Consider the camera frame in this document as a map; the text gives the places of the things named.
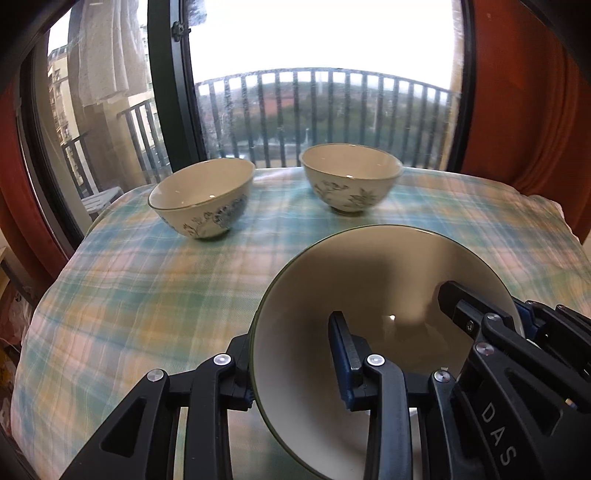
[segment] white curtain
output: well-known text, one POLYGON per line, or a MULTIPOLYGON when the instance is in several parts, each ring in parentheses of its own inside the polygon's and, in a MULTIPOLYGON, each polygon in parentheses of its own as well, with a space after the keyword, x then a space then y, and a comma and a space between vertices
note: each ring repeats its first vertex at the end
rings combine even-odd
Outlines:
POLYGON ((79 95, 83 106, 147 90, 138 0, 84 0, 79 95))

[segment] white ceramic bowl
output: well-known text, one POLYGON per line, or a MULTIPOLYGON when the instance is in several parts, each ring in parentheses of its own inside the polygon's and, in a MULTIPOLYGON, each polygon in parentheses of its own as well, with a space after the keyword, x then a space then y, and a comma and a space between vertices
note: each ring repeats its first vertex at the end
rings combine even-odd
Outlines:
POLYGON ((218 236, 244 213, 254 171, 250 161, 240 158, 196 163, 156 185, 148 204, 181 235, 218 236))
POLYGON ((457 376, 472 340, 440 310, 455 280, 504 309, 523 330, 511 295, 479 257, 436 233, 373 225, 330 236, 273 280, 251 327, 256 404, 273 435, 322 478, 363 478, 369 416, 340 399, 328 317, 341 310, 354 335, 403 371, 457 376))
POLYGON ((381 202, 404 169, 389 153, 345 143, 310 147, 301 163, 320 200, 349 213, 381 202))

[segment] plaid tablecloth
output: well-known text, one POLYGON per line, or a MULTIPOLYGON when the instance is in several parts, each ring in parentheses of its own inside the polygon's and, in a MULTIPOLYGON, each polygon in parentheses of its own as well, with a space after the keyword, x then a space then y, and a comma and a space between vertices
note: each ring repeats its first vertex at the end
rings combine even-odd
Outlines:
MULTIPOLYGON (((590 264, 560 207, 493 181, 407 169, 386 201, 347 217, 315 198, 302 169, 258 170, 242 219, 207 242, 165 225, 147 205, 151 189, 123 195, 101 214, 33 317, 12 428, 43 480, 60 476, 147 371, 175 374, 225 351, 293 256, 354 226, 442 233, 483 258, 513 295, 591 314, 590 264)), ((256 408, 229 417, 236 479, 313 477, 279 447, 256 408)), ((181 469, 177 461, 177 478, 181 469)))

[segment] balcony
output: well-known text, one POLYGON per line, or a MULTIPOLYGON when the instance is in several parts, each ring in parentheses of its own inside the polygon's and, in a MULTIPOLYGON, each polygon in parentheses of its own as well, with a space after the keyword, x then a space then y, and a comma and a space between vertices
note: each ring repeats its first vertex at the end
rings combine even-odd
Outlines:
MULTIPOLYGON (((145 184, 158 183, 172 174, 152 102, 153 98, 149 98, 116 115, 122 125, 125 120, 124 125, 128 129, 129 140, 135 153, 135 160, 132 161, 137 161, 145 184)), ((90 132, 92 130, 65 141, 61 149, 78 195, 91 218, 95 218, 95 213, 123 192, 120 186, 104 188, 101 185, 95 171, 94 157, 86 144, 86 137, 90 132)))
POLYGON ((405 165, 444 169, 460 94, 363 70, 261 70, 195 84, 209 158, 258 168, 300 164, 319 143, 379 148, 405 165))

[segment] curtain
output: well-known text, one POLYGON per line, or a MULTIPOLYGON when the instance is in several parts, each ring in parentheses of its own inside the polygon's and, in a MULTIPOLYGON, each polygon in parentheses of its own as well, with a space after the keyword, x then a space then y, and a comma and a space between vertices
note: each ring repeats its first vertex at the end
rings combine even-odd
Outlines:
POLYGON ((476 92, 462 173, 561 204, 591 229, 591 87, 556 36, 516 0, 473 0, 476 92))
POLYGON ((35 282, 35 296, 57 278, 67 258, 55 242, 29 182, 21 155, 14 81, 0 96, 0 229, 35 282))
POLYGON ((78 70, 82 106, 148 90, 138 0, 81 2, 78 70))

